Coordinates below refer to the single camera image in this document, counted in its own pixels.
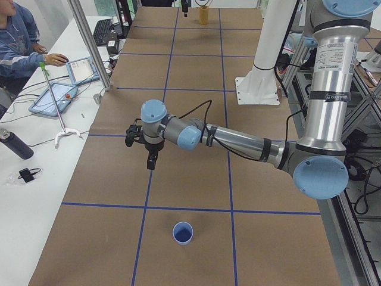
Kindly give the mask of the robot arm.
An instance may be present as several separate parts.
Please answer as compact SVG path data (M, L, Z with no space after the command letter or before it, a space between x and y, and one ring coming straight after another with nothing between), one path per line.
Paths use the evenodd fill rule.
M170 141L191 151L202 143L219 146L249 160L267 162L291 175L305 195L327 200L339 195L349 176L342 129L354 74L358 44L370 31L379 1L308 1L303 10L303 35L317 42L304 133L296 142L275 143L236 130L187 121L169 114L159 100L141 108L139 142L148 150L147 167Z

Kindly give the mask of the person's hand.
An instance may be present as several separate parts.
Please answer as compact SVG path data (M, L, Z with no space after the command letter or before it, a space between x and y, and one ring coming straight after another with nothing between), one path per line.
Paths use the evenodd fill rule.
M68 62L68 58L62 54L46 54L45 63L52 66L64 66Z

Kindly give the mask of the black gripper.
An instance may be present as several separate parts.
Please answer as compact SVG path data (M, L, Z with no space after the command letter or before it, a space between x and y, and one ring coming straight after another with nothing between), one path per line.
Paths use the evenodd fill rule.
M149 152L147 158L147 169L154 170L157 162L157 155L164 148L164 141L154 144L145 142L145 148Z

